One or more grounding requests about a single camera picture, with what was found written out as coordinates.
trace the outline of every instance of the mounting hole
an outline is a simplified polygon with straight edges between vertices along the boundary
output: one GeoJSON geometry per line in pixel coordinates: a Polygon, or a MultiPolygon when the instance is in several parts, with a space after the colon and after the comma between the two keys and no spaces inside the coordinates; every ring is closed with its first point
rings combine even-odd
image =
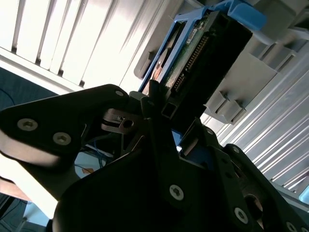
{"type": "Polygon", "coordinates": [[[232,175],[231,175],[230,173],[225,173],[225,175],[226,175],[227,178],[230,178],[230,179],[233,178],[232,175]]]}
{"type": "Polygon", "coordinates": [[[211,129],[206,128],[206,130],[207,130],[208,134],[213,134],[213,131],[211,129]]]}
{"type": "Polygon", "coordinates": [[[239,153],[239,149],[237,147],[233,147],[233,150],[236,152],[236,153],[239,153]]]}
{"type": "Polygon", "coordinates": [[[263,207],[261,202],[257,199],[257,197],[252,194],[249,194],[245,197],[245,202],[253,219],[256,221],[262,220],[263,207]]]}
{"type": "Polygon", "coordinates": [[[289,231],[297,232],[297,229],[295,228],[295,226],[292,223],[290,223],[289,221],[286,222],[286,226],[289,229],[289,231]]]}
{"type": "Polygon", "coordinates": [[[134,125],[134,122],[131,120],[127,120],[124,122],[124,128],[130,128],[134,125]]]}
{"type": "Polygon", "coordinates": [[[121,91],[119,91],[119,90],[116,90],[115,93],[116,93],[117,95],[119,95],[120,97],[122,97],[122,96],[124,95],[124,93],[121,92],[121,91]]]}

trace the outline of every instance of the green circuit board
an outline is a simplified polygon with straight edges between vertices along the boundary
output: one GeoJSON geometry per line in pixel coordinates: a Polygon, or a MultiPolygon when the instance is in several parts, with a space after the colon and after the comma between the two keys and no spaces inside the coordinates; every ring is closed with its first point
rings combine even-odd
{"type": "Polygon", "coordinates": [[[205,37],[204,28],[207,25],[208,18],[205,17],[201,19],[196,26],[192,29],[188,39],[186,40],[185,44],[183,45],[179,55],[177,56],[174,64],[172,65],[163,85],[167,88],[171,88],[177,79],[181,80],[182,71],[186,68],[186,65],[190,63],[190,61],[194,62],[196,55],[198,52],[198,46],[201,45],[201,41],[206,42],[207,38],[205,37]]]}

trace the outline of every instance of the circuit board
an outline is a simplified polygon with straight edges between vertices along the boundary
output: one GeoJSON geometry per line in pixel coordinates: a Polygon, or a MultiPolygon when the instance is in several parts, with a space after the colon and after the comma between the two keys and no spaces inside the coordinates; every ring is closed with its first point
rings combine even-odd
{"type": "Polygon", "coordinates": [[[199,20],[196,23],[196,26],[192,29],[167,77],[161,82],[165,87],[171,88],[176,84],[176,89],[180,88],[182,80],[185,79],[185,73],[183,70],[185,70],[185,72],[190,72],[198,55],[207,43],[208,37],[204,31],[207,23],[208,17],[205,16],[203,19],[199,20]]]}

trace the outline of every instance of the blue drive tray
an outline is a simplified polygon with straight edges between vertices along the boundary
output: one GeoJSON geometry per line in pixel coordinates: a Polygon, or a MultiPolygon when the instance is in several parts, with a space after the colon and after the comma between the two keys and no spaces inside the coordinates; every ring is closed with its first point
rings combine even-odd
{"type": "Polygon", "coordinates": [[[187,14],[180,14],[175,17],[173,24],[171,25],[169,32],[167,33],[159,51],[157,52],[153,62],[151,63],[148,71],[146,72],[144,81],[139,89],[139,92],[142,92],[147,85],[148,81],[151,78],[152,71],[154,66],[156,65],[160,55],[164,51],[165,45],[168,41],[170,34],[173,32],[173,28],[177,22],[186,21],[186,24],[168,58],[166,64],[164,65],[160,77],[158,79],[159,82],[166,78],[166,74],[169,72],[170,68],[172,67],[176,57],[178,56],[182,46],[184,45],[186,39],[188,38],[190,32],[194,28],[195,22],[201,19],[206,10],[211,11],[221,11],[227,14],[232,19],[240,22],[241,24],[245,25],[250,30],[260,30],[266,23],[266,16],[257,11],[251,5],[243,2],[242,0],[224,0],[214,6],[205,6],[199,9],[196,9],[192,12],[187,14]]]}

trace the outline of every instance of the silver screw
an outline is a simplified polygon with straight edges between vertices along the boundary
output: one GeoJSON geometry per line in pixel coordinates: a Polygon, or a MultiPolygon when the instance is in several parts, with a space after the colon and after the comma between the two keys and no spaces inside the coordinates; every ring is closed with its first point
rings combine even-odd
{"type": "Polygon", "coordinates": [[[213,134],[213,132],[212,132],[212,130],[211,130],[211,129],[206,128],[206,130],[207,130],[208,134],[213,134]]]}
{"type": "Polygon", "coordinates": [[[53,140],[56,144],[63,146],[69,145],[71,143],[71,137],[64,132],[58,132],[54,134],[53,140]]]}
{"type": "Polygon", "coordinates": [[[290,223],[289,221],[286,222],[286,226],[288,227],[289,231],[297,232],[297,229],[295,228],[295,226],[292,223],[290,223]]]}
{"type": "Polygon", "coordinates": [[[38,123],[30,118],[23,118],[17,122],[19,129],[23,131],[34,131],[38,127],[38,123]]]}
{"type": "Polygon", "coordinates": [[[116,90],[115,93],[116,93],[117,95],[119,95],[120,97],[122,97],[122,96],[124,95],[124,93],[121,92],[121,91],[119,91],[119,90],[116,90]]]}
{"type": "Polygon", "coordinates": [[[177,185],[171,185],[169,187],[169,192],[172,195],[172,197],[178,201],[182,201],[184,198],[183,190],[177,185]]]}
{"type": "Polygon", "coordinates": [[[233,147],[233,150],[236,152],[236,153],[239,153],[239,150],[238,150],[238,148],[237,147],[233,147]]]}
{"type": "Polygon", "coordinates": [[[238,218],[239,221],[241,221],[244,224],[248,224],[248,222],[249,222],[248,217],[242,209],[236,207],[235,210],[234,210],[234,213],[235,213],[235,215],[236,215],[236,217],[238,218]]]}

